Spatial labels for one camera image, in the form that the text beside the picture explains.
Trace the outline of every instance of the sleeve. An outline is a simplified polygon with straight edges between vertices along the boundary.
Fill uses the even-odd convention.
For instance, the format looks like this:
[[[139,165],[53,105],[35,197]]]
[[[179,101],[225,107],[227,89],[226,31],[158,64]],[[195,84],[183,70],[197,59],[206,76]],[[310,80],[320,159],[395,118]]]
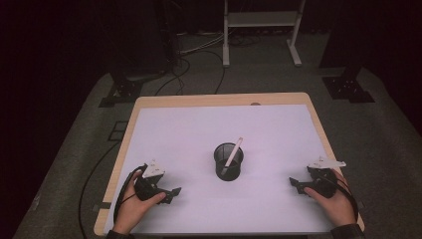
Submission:
[[[357,224],[339,226],[331,230],[334,239],[364,239],[362,230]]]
[[[105,239],[134,239],[134,237],[132,235],[123,235],[110,230]]]

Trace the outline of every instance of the wrist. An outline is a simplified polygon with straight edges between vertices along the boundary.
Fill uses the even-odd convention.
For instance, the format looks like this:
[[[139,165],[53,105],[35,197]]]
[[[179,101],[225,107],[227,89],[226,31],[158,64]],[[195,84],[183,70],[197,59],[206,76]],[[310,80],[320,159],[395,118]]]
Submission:
[[[132,237],[130,235],[124,235],[124,234],[115,232],[113,230],[110,230],[105,239],[131,239],[131,238]]]
[[[340,227],[340,226],[349,225],[349,224],[356,224],[356,221],[354,219],[344,219],[344,220],[338,220],[333,224],[335,227]]]
[[[363,232],[356,223],[335,227],[331,230],[333,238],[364,238]]]
[[[122,234],[122,235],[125,235],[125,236],[128,236],[129,233],[130,233],[130,229],[122,227],[118,224],[114,224],[114,226],[112,227],[111,230],[118,233],[118,234]]]

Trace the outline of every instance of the wire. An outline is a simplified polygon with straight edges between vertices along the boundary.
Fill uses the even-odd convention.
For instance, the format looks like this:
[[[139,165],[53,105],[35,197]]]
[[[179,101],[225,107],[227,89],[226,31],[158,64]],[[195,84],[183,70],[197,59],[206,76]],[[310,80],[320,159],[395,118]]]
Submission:
[[[173,74],[173,76],[174,77],[177,77],[177,80],[179,81],[179,91],[177,91],[176,92],[176,96],[178,96],[178,94],[180,93],[181,95],[180,96],[183,96],[183,88],[184,88],[184,82],[180,79],[180,76],[177,76],[175,73],[174,73],[174,69],[173,68],[171,68],[171,73]]]
[[[120,203],[120,205],[122,205],[125,201],[127,201],[128,199],[130,199],[130,198],[132,198],[134,195],[136,195],[138,193],[138,191],[137,192],[135,192],[135,193],[133,193],[133,194],[131,194],[128,198],[126,198],[125,200],[123,200],[121,203]]]
[[[257,36],[258,40],[254,40],[251,37],[245,37],[245,36],[233,36],[232,38],[230,38],[229,44],[231,47],[236,47],[236,48],[246,48],[246,47],[250,47],[252,45],[258,44],[259,42],[261,42],[261,38],[259,36]]]
[[[346,189],[344,189],[344,187],[342,187],[342,186],[340,186],[340,185],[338,185],[338,183],[337,182],[333,182],[333,181],[331,181],[331,180],[329,180],[328,178],[326,178],[325,176],[323,176],[323,175],[321,175],[321,174],[318,174],[318,178],[321,178],[321,179],[323,179],[323,180],[325,180],[325,181],[327,181],[328,183],[330,183],[330,184],[332,184],[333,186],[335,186],[336,188],[337,188],[337,190],[339,190],[340,192],[342,192],[342,194],[348,199],[348,201],[350,202],[350,204],[351,204],[351,207],[353,208],[353,212],[354,212],[354,218],[356,219],[356,221],[357,221],[357,218],[358,218],[358,213],[359,213],[359,209],[358,209],[358,207],[357,207],[357,202],[356,202],[356,199],[354,199],[354,197],[353,197],[353,195],[351,194],[351,192],[348,192]]]
[[[350,194],[351,194],[351,190],[350,190],[350,188],[348,187],[348,185],[344,182],[344,181],[342,181],[342,180],[340,180],[340,179],[337,179],[337,181],[339,181],[339,182],[341,182],[346,188],[347,188],[347,190],[350,192]]]
[[[207,43],[204,43],[204,44],[202,44],[201,46],[199,46],[199,47],[196,47],[196,48],[193,48],[193,49],[189,49],[189,50],[185,50],[185,51],[179,51],[179,54],[180,55],[186,55],[186,54],[189,54],[189,53],[192,53],[192,52],[195,52],[195,51],[198,51],[198,50],[201,50],[201,49],[204,49],[204,48],[207,48],[207,47],[210,47],[210,46],[212,46],[212,45],[215,45],[215,44],[217,44],[217,43],[219,43],[219,42],[221,42],[222,40],[223,40],[223,34],[221,34],[220,36],[218,36],[217,38],[215,38],[215,39],[213,39],[213,40],[211,40],[211,41],[209,41],[209,42],[207,42]]]
[[[215,53],[215,52],[211,52],[211,51],[198,51],[198,52],[192,52],[192,53],[190,53],[189,55],[191,55],[191,54],[195,54],[195,53],[209,53],[209,54],[213,54],[214,56],[218,57],[218,59],[220,59],[221,66],[223,66],[223,59],[220,57],[220,55],[218,55],[218,54],[217,54],[217,53]],[[220,79],[220,82],[219,82],[219,84],[218,84],[217,88],[216,88],[216,89],[215,89],[215,91],[214,91],[214,95],[217,95],[217,93],[218,93],[218,91],[220,90],[220,87],[221,87],[221,85],[222,85],[222,83],[223,83],[224,76],[226,75],[226,69],[225,69],[224,67],[222,67],[222,69],[223,69],[223,74],[222,74],[222,76],[221,76],[221,79]]]
[[[173,4],[180,11],[183,11],[183,8],[178,3],[174,2],[174,1],[170,1],[170,3]]]
[[[126,180],[124,181],[124,184],[123,184],[123,186],[121,187],[121,190],[120,190],[120,193],[118,194],[118,197],[117,197],[117,201],[115,202],[115,206],[114,206],[114,213],[113,213],[113,216],[112,216],[112,221],[113,222],[115,222],[115,220],[117,219],[117,215],[118,215],[118,211],[120,210],[120,206],[121,206],[121,204],[122,203],[124,203],[125,201],[126,201],[126,199],[125,200],[123,200],[123,198],[124,198],[124,193],[126,192],[126,188],[127,188],[127,186],[129,185],[129,183],[130,183],[130,180],[132,179],[132,177],[133,177],[133,175],[137,172],[137,171],[139,171],[139,170],[142,170],[142,171],[144,171],[144,169],[142,169],[144,166],[139,166],[139,167],[137,167],[136,169],[134,169],[128,176],[127,176],[127,178],[126,178]]]
[[[170,80],[168,80],[166,83],[164,83],[156,92],[155,92],[155,96],[158,96],[158,93],[165,87],[165,86],[167,86],[167,84],[169,84],[169,83],[171,83],[172,81],[174,81],[174,80],[176,80],[176,79],[178,79],[178,78],[180,78],[181,76],[183,76],[184,74],[186,74],[188,71],[189,71],[189,69],[190,69],[190,63],[189,63],[189,61],[187,61],[187,60],[185,60],[185,59],[183,59],[183,58],[180,58],[180,60],[181,61],[183,61],[183,62],[185,62],[185,63],[187,63],[187,68],[186,68],[186,70],[185,71],[183,71],[180,75],[177,75],[177,76],[175,76],[174,78],[172,78],[172,79],[170,79]]]
[[[105,154],[103,154],[103,156],[100,158],[100,160],[96,163],[96,165],[94,166],[94,168],[91,170],[90,175],[88,176],[87,180],[84,183],[84,187],[82,189],[81,192],[81,196],[80,196],[80,200],[79,200],[79,205],[78,205],[78,221],[79,221],[79,225],[81,228],[81,232],[82,235],[84,237],[84,239],[87,239],[87,234],[85,233],[84,230],[84,226],[82,225],[82,216],[81,216],[81,206],[82,206],[82,199],[84,198],[84,193],[85,193],[85,189],[88,185],[88,182],[90,181],[91,177],[93,176],[94,172],[96,171],[97,167],[99,166],[99,164],[106,158],[106,156],[120,143],[120,141],[116,142],[115,144],[112,145],[111,148],[109,148]]]
[[[215,38],[216,35],[221,35],[221,34],[222,32],[202,32],[202,31],[194,33],[194,35],[201,36],[204,38]]]

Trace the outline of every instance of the white pen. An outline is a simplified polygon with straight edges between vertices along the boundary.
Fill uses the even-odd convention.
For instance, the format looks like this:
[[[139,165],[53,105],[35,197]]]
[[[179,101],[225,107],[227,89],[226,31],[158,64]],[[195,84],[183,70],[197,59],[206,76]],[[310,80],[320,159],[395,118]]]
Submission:
[[[233,157],[235,157],[237,150],[240,147],[240,144],[242,143],[243,138],[239,137],[238,142],[236,143],[235,147],[233,148],[232,153],[230,153],[229,159],[227,159],[226,165],[224,165],[223,170],[221,171],[221,175],[226,174],[227,172],[227,167],[230,166],[230,163],[232,163]]]

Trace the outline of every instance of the cable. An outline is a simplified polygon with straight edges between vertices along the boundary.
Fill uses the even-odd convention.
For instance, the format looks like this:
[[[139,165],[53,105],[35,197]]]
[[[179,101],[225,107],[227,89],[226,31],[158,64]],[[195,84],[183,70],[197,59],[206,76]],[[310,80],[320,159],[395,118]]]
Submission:
[[[218,36],[217,38],[215,38],[215,39],[213,39],[213,40],[211,40],[211,41],[209,41],[209,42],[207,42],[207,43],[204,43],[204,44],[202,44],[201,46],[199,46],[199,47],[196,47],[196,48],[193,48],[193,49],[189,49],[189,50],[185,50],[185,51],[179,51],[179,54],[180,55],[186,55],[186,54],[189,54],[189,53],[192,53],[192,52],[195,52],[195,51],[198,51],[198,50],[201,50],[201,49],[204,49],[204,48],[207,48],[207,47],[210,47],[210,46],[212,46],[212,45],[214,45],[214,44],[217,44],[217,43],[219,43],[219,42],[221,42],[222,40],[223,40],[223,34],[221,34],[220,36]]]
[[[222,32],[197,32],[197,33],[194,33],[193,35],[201,36],[204,38],[215,38],[216,35],[221,35],[221,34]]]
[[[237,40],[239,43],[233,43],[233,39]],[[261,38],[259,36],[257,36],[258,40],[254,40],[251,37],[244,37],[244,36],[233,36],[232,38],[230,38],[229,40],[229,44],[231,47],[236,47],[236,48],[246,48],[246,47],[250,47],[252,45],[258,44],[259,42],[261,42]]]
[[[132,198],[134,195],[136,195],[139,191],[136,191],[135,193],[131,194],[128,198],[126,198],[125,200],[123,200],[120,205],[122,205],[125,201],[127,201],[128,199]]]
[[[178,94],[180,93],[180,96],[183,96],[183,88],[184,88],[184,82],[180,79],[180,76],[177,76],[177,74],[174,73],[174,69],[171,68],[171,73],[173,74],[174,77],[177,77],[177,80],[179,81],[179,91],[176,92],[176,96],[178,96]]]
[[[185,62],[185,63],[187,63],[187,68],[186,68],[186,70],[185,71],[183,71],[180,75],[177,75],[176,77],[174,77],[174,78],[172,78],[172,79],[170,79],[170,80],[168,80],[166,83],[164,83],[156,92],[155,92],[155,96],[158,96],[158,93],[167,85],[167,84],[169,84],[169,83],[171,83],[172,81],[174,81],[174,80],[176,80],[176,79],[178,79],[178,78],[180,78],[181,76],[183,76],[184,74],[186,74],[188,71],[189,71],[189,69],[190,69],[190,63],[187,61],[187,60],[185,60],[185,59],[183,59],[183,58],[180,58],[180,60],[181,61],[183,61],[183,62]]]
[[[177,9],[179,9],[180,11],[183,11],[183,8],[179,5],[179,4],[177,4],[176,2],[174,2],[174,1],[170,1],[170,3],[171,4],[173,4]]]
[[[192,52],[189,55],[195,54],[195,53],[209,53],[209,54],[213,54],[214,56],[217,56],[218,59],[220,59],[221,65],[223,66],[223,59],[220,57],[220,55],[218,55],[215,52],[211,52],[211,51],[198,51],[198,52]],[[214,95],[217,95],[218,90],[220,90],[221,84],[223,83],[224,76],[226,75],[226,69],[224,67],[222,67],[222,69],[223,69],[223,74],[221,76],[220,83],[218,84],[217,88],[214,91]]]
[[[90,181],[90,179],[91,179],[91,176],[93,176],[93,174],[94,174],[94,172],[96,171],[96,169],[97,169],[97,167],[99,166],[99,164],[106,158],[106,156],[118,145],[120,143],[120,141],[118,141],[118,142],[116,142],[115,144],[113,144],[112,145],[112,147],[111,148],[109,148],[106,152],[105,152],[105,154],[103,154],[103,156],[100,158],[100,160],[96,163],[96,165],[94,166],[94,168],[91,170],[91,172],[90,172],[90,175],[88,176],[88,178],[87,178],[87,180],[85,181],[85,183],[84,183],[84,187],[83,187],[83,189],[82,189],[82,192],[81,192],[81,196],[80,196],[80,200],[79,200],[79,205],[78,205],[78,221],[79,221],[79,225],[80,225],[80,228],[81,228],[81,232],[82,232],[82,235],[83,235],[83,237],[84,237],[84,239],[87,239],[88,237],[87,237],[87,234],[85,233],[85,230],[84,230],[84,226],[82,225],[82,216],[81,216],[81,206],[82,206],[82,199],[84,198],[84,193],[85,193],[85,189],[86,189],[86,187],[87,187],[87,185],[88,185],[88,182]]]
[[[347,188],[347,190],[351,193],[350,188],[348,187],[348,185],[344,181],[342,181],[340,179],[337,179],[337,181],[341,182]]]
[[[120,206],[122,203],[124,203],[127,199],[129,199],[130,197],[136,195],[136,193],[134,193],[133,195],[131,195],[130,197],[128,197],[127,199],[123,200],[124,198],[124,193],[126,192],[126,188],[130,183],[131,178],[133,177],[133,175],[138,171],[141,170],[142,166],[137,167],[136,169],[134,169],[126,178],[126,180],[124,181],[123,187],[120,190],[120,193],[118,194],[118,198],[117,201],[115,202],[115,207],[114,207],[114,214],[112,216],[112,221],[115,222],[115,219],[117,219],[117,215],[118,215],[118,210],[120,209]]]
[[[139,77],[132,72],[126,71],[125,75],[131,83],[141,83],[141,84],[143,84],[143,83],[146,83],[146,82],[150,82],[152,80],[157,80],[157,79],[163,78],[165,76],[165,72],[160,72],[160,73],[157,73],[156,75],[151,75],[151,76]]]

